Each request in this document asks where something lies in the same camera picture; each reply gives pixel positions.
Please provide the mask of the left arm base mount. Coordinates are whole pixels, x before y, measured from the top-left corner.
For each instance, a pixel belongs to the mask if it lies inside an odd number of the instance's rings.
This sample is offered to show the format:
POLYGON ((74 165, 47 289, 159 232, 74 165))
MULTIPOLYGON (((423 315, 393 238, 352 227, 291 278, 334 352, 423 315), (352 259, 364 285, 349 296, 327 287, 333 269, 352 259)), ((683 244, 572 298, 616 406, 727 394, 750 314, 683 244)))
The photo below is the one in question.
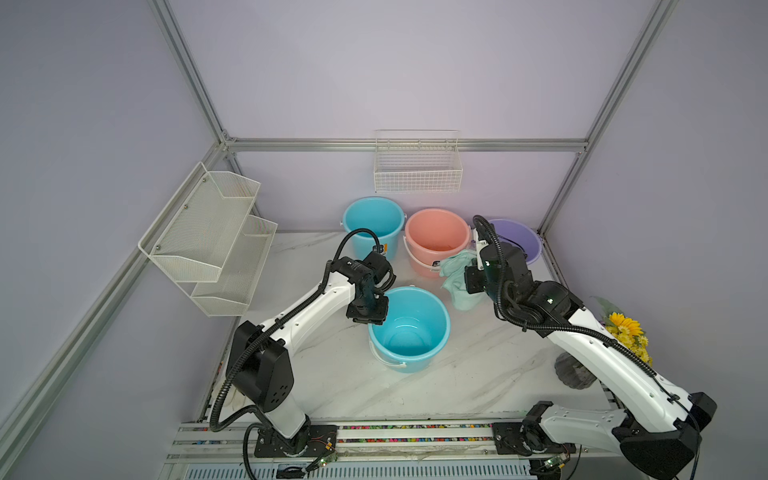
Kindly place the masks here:
POLYGON ((312 424, 309 420, 290 438, 274 428, 259 428, 253 453, 256 458, 318 457, 335 449, 338 431, 338 425, 312 424))

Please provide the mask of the mint green microfiber cloth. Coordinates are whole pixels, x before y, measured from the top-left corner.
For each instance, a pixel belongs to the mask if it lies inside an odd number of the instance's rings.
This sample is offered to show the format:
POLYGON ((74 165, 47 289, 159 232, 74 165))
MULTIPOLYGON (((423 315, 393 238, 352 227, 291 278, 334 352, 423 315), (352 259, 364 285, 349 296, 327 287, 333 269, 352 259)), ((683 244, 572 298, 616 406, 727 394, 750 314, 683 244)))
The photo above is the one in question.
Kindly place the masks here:
POLYGON ((440 276, 444 278, 442 288, 448 291, 456 310, 472 310, 483 299, 480 293, 470 294, 467 291, 465 268, 475 259, 476 252, 465 249, 440 262, 440 276))

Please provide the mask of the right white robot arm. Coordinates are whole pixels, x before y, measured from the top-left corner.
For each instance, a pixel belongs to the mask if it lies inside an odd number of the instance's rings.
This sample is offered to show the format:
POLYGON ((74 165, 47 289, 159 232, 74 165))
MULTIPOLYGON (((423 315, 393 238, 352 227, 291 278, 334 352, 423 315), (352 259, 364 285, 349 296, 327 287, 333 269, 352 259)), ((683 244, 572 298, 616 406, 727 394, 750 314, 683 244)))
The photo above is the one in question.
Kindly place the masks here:
POLYGON ((711 397, 663 378, 562 284, 533 279, 515 245, 478 241, 465 279, 470 292, 489 296, 498 319, 563 349, 622 403, 590 411, 540 401, 513 436, 522 448, 539 453, 560 444, 594 447, 622 455, 654 479, 674 479, 697 467, 702 432, 717 409, 711 397))

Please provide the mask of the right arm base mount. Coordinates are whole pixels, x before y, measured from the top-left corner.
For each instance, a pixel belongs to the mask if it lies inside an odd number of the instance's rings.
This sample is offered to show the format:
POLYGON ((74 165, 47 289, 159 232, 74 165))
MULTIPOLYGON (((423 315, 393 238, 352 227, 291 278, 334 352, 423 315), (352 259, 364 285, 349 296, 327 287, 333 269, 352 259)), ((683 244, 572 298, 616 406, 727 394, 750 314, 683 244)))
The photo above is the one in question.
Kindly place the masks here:
POLYGON ((524 457, 544 453, 576 453, 575 444, 554 442, 544 432, 541 426, 542 417, 552 406, 551 401, 539 401, 522 420, 494 421, 491 429, 497 453, 524 457))

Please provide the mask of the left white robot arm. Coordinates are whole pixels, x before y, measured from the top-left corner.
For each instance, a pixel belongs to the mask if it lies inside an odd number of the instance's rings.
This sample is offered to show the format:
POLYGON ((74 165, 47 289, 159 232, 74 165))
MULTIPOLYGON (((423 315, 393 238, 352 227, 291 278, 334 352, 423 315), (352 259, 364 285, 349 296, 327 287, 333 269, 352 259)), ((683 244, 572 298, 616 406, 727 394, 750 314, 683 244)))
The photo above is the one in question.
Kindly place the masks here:
POLYGON ((301 437, 310 421, 292 397, 295 376, 291 357, 339 311, 357 324, 383 324, 389 306, 385 292, 394 279, 392 265, 381 253, 373 251, 362 260, 339 257, 326 263, 318 287, 277 318, 259 325, 242 323, 233 337, 215 406, 223 407, 231 389, 238 390, 251 404, 225 419, 219 410, 213 412, 211 427, 223 429, 252 413, 286 440, 301 437))

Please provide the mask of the teal plastic bucket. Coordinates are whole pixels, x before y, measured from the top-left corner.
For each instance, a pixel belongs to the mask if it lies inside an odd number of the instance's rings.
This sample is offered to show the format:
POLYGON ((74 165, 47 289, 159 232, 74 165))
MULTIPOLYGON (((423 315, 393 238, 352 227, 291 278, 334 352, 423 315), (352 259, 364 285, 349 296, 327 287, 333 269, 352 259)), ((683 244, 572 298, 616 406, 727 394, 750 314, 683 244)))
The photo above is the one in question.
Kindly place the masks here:
POLYGON ((398 238, 405 222, 405 212, 393 200, 367 197, 347 207, 341 225, 347 233, 360 228, 373 231, 383 247, 383 255, 392 261, 396 258, 398 238))
POLYGON ((386 297, 385 321, 368 326, 372 355, 398 373, 425 370, 450 337, 451 320, 444 303, 415 286, 394 288, 386 297))

